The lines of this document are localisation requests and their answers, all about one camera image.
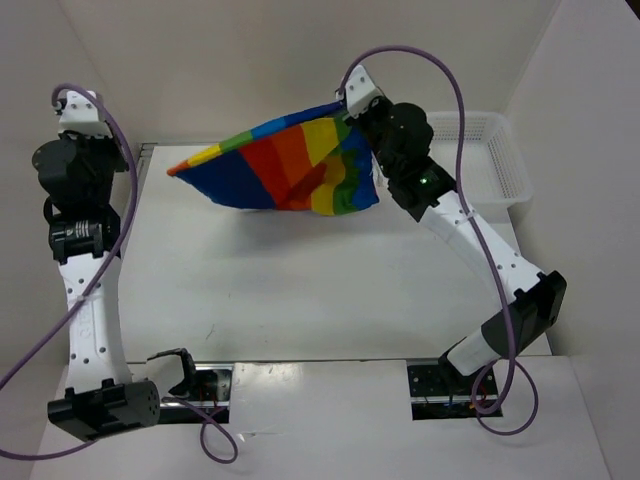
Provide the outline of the rainbow striped shorts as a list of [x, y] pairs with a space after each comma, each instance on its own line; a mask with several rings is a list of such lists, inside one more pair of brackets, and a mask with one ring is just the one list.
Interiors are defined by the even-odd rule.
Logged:
[[333, 102], [270, 120], [171, 167], [213, 203], [340, 216], [379, 201], [373, 155]]

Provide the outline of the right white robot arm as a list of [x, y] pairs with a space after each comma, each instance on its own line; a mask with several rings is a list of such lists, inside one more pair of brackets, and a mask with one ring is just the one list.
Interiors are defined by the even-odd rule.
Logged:
[[527, 261], [461, 204], [454, 178], [429, 155], [434, 132], [420, 107], [378, 96], [349, 122], [367, 139], [393, 200], [488, 286], [504, 290], [497, 313], [439, 359], [440, 385], [460, 393], [482, 367], [520, 353], [556, 323], [567, 282]]

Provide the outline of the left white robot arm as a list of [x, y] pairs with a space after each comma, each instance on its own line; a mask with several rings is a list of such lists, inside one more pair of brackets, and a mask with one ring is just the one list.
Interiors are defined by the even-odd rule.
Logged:
[[118, 300], [121, 223], [110, 196], [115, 173], [128, 165], [115, 140], [76, 131], [39, 147], [32, 164], [48, 194], [48, 243], [71, 316], [65, 392], [48, 403], [48, 419], [83, 442], [155, 426], [162, 399], [191, 398], [200, 376], [184, 348], [148, 358], [140, 379], [126, 362]]

